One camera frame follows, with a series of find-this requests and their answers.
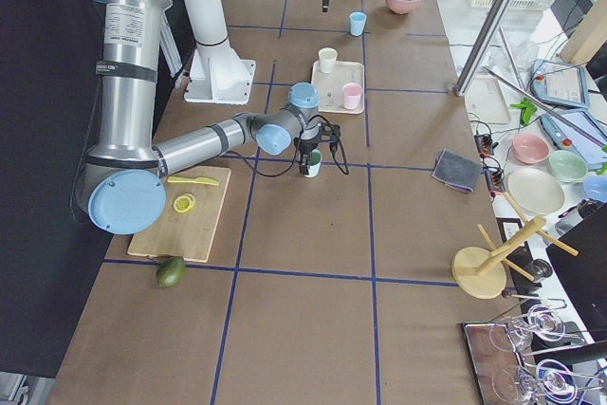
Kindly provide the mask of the green cup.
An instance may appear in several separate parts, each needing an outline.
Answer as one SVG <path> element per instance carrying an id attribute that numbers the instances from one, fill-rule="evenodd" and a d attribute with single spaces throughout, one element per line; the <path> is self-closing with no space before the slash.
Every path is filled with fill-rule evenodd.
<path id="1" fill-rule="evenodd" d="M 316 177 L 320 171 L 322 165 L 322 153 L 320 150 L 315 149 L 311 152 L 307 163 L 307 168 L 303 175 L 305 177 Z"/>

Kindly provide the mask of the light blue cup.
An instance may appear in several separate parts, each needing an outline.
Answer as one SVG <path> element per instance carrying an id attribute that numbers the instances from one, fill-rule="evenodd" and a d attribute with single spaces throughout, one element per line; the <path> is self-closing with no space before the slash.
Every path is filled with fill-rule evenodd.
<path id="1" fill-rule="evenodd" d="M 362 11 L 353 11 L 349 15 L 349 32 L 354 37 L 363 34 L 367 21 L 367 15 Z"/>

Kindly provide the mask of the cream yellow cup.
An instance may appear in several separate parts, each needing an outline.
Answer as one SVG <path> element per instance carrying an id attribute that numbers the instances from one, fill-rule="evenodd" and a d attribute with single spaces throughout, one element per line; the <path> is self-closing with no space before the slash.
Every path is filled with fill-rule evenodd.
<path id="1" fill-rule="evenodd" d="M 332 47 L 324 47 L 319 50 L 319 71 L 323 74 L 330 74 L 334 68 L 338 57 L 338 51 Z"/>

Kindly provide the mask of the pink cup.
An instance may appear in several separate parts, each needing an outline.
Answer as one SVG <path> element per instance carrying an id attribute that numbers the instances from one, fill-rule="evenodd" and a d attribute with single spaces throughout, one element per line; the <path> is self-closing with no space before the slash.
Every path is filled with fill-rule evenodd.
<path id="1" fill-rule="evenodd" d="M 342 87 L 343 107 L 347 110 L 355 110 L 359 106 L 363 88 L 359 83 L 346 83 Z"/>

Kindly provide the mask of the cream rabbit tray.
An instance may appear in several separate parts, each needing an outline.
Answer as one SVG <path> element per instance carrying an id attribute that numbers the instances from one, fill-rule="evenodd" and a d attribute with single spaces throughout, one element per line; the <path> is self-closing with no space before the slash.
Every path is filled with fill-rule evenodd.
<path id="1" fill-rule="evenodd" d="M 342 87 L 347 83 L 358 83 L 365 89 L 364 65 L 358 62 L 336 61 L 330 74 L 320 71 L 319 61 L 312 66 L 311 84 L 319 93 L 319 111 L 323 113 L 361 114 L 364 111 L 364 96 L 357 106 L 344 106 Z"/>

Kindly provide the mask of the spare cream tray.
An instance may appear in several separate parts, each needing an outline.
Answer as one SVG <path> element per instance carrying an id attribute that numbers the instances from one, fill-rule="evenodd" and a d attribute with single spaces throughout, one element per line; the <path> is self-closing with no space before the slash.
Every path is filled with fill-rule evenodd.
<path id="1" fill-rule="evenodd" d="M 478 75 L 471 82 L 465 95 L 468 112 L 487 124 L 506 125 L 510 113 L 501 87 L 489 75 Z"/>

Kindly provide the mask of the wooden cutting board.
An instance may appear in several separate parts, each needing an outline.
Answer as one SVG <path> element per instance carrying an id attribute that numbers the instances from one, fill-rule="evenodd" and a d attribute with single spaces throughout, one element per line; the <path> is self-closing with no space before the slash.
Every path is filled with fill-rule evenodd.
<path id="1" fill-rule="evenodd" d="M 210 177 L 218 186 L 192 183 L 165 183 L 167 201 L 162 215 L 148 229 L 135 234 L 127 249 L 134 256 L 177 256 L 186 261 L 208 261 L 216 232 L 231 169 L 197 166 L 175 174 L 183 177 Z M 173 202 L 183 193 L 192 193 L 195 206 L 186 213 L 177 213 Z"/>

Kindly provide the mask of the grey folded cloth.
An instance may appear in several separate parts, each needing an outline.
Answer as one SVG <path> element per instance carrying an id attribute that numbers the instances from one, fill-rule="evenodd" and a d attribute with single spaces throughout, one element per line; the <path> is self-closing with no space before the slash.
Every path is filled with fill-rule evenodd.
<path id="1" fill-rule="evenodd" d="M 444 149 L 437 156 L 432 177 L 458 192 L 473 193 L 482 170 L 478 160 L 474 161 Z"/>

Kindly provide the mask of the green avocado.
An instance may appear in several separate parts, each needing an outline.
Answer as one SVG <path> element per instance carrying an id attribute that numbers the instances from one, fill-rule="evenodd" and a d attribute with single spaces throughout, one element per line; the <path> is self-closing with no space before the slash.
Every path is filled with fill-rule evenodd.
<path id="1" fill-rule="evenodd" d="M 186 264 L 182 257 L 171 257 L 156 270 L 156 283 L 161 288 L 177 285 L 183 278 Z"/>

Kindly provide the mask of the small pink bowl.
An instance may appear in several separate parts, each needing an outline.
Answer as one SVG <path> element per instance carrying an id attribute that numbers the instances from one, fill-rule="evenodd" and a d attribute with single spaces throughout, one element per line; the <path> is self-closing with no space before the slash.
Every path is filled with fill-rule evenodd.
<path id="1" fill-rule="evenodd" d="M 541 138 L 521 133 L 512 140 L 514 156 L 523 164 L 535 165 L 549 157 L 548 145 Z"/>

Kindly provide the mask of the green clamp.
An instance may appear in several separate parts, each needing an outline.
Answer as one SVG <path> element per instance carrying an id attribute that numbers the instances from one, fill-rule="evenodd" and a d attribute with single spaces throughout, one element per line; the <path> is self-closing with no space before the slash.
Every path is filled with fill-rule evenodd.
<path id="1" fill-rule="evenodd" d="M 523 98 L 519 102 L 511 103 L 509 107 L 520 111 L 519 125 L 521 127 L 529 125 L 538 111 L 538 107 L 528 98 Z"/>

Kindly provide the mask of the cream plate bowl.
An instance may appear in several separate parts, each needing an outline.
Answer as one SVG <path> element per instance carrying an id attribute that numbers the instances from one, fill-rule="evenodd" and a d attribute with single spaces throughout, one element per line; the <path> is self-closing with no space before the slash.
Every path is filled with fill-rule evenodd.
<path id="1" fill-rule="evenodd" d="M 530 213 L 546 215 L 559 210 L 565 202 L 561 184 L 539 169 L 517 169 L 506 179 L 508 193 Z"/>

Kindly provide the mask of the blue teach pendant upper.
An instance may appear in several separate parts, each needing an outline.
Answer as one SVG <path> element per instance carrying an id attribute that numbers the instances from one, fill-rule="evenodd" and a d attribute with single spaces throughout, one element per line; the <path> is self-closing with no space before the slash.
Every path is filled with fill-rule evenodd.
<path id="1" fill-rule="evenodd" d="M 531 93 L 539 101 L 561 108 L 588 108 L 587 81 L 578 66 L 536 60 L 532 66 Z"/>

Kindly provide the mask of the blue teach pendant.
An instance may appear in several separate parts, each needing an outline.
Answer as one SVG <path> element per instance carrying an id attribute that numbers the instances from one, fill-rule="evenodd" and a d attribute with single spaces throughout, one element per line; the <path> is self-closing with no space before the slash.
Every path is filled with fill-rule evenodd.
<path id="1" fill-rule="evenodd" d="M 574 152 L 581 156 L 590 171 L 599 170 L 606 163 L 606 131 L 585 109 L 571 109 L 561 113 L 564 119 L 574 124 L 597 143 L 584 136 L 569 124 L 548 114 L 540 116 L 540 125 L 553 145 L 560 150 Z"/>
<path id="2" fill-rule="evenodd" d="M 587 81 L 578 66 L 536 60 L 532 66 L 531 93 L 539 101 L 561 108 L 588 108 Z"/>

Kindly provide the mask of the small blue bowl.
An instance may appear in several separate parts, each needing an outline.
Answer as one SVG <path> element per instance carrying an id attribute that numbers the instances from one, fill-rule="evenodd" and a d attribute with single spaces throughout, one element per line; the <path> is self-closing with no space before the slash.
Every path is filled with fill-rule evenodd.
<path id="1" fill-rule="evenodd" d="M 601 175 L 589 175 L 582 182 L 585 198 L 601 203 L 607 202 L 607 178 Z"/>

